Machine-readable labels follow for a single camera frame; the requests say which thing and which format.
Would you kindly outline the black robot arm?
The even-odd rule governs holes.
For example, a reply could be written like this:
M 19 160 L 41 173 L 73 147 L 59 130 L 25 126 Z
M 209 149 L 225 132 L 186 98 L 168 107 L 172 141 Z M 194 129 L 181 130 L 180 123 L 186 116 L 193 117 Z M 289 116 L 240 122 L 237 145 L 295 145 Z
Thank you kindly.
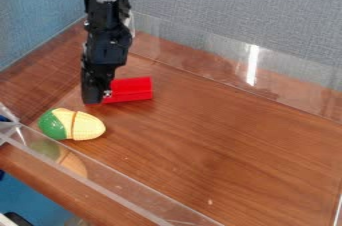
M 101 104 L 113 96 L 115 70 L 128 63 L 134 35 L 130 0 L 85 0 L 87 41 L 82 54 L 82 99 Z

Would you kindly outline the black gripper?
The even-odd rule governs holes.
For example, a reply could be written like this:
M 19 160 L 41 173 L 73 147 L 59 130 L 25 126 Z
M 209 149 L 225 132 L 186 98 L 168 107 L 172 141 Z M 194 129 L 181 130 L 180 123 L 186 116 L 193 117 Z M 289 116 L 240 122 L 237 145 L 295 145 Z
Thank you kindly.
M 101 104 L 111 92 L 115 68 L 128 63 L 133 34 L 122 21 L 111 27 L 85 22 L 87 41 L 82 56 L 82 99 L 85 104 Z

